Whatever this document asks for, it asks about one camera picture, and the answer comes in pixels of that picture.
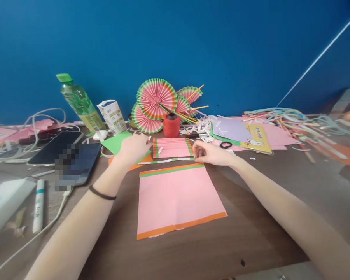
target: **plastic bottle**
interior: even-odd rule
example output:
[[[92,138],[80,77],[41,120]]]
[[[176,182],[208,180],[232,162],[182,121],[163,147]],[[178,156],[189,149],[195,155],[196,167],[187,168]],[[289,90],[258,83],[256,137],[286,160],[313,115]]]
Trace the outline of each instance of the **plastic bottle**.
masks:
[[[84,88],[74,84],[69,74],[57,74],[56,77],[62,83],[61,93],[63,97],[65,97],[89,131],[96,133],[98,130],[105,130],[106,126]]]

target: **green bottle cap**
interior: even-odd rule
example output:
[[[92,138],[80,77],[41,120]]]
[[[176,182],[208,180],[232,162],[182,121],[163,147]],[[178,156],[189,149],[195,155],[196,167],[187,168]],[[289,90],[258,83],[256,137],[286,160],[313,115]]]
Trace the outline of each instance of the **green bottle cap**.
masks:
[[[69,74],[57,74],[56,77],[60,82],[72,82],[73,79],[70,77]]]

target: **purple paper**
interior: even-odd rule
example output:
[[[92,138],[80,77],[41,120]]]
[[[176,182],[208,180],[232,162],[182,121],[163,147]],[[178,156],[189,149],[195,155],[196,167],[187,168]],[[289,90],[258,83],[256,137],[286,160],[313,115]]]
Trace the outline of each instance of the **purple paper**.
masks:
[[[252,135],[241,120],[218,118],[212,122],[215,135],[239,142],[248,142],[252,139]]]

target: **milk carton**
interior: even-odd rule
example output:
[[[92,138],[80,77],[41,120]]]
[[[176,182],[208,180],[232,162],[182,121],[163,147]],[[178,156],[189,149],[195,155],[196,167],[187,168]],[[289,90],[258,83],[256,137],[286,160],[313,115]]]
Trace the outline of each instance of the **milk carton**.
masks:
[[[119,134],[127,130],[127,126],[124,122],[122,112],[119,109],[118,102],[110,99],[107,101],[102,101],[99,105],[97,105],[97,107],[99,108],[112,133]]]

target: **left arm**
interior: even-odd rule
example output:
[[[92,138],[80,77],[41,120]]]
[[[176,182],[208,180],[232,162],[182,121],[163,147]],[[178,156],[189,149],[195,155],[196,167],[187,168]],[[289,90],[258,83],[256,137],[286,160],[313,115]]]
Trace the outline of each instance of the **left arm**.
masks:
[[[102,194],[116,196],[129,168],[151,147],[148,140],[144,134],[126,138],[93,187]],[[88,190],[41,251],[26,280],[78,279],[113,203]]]

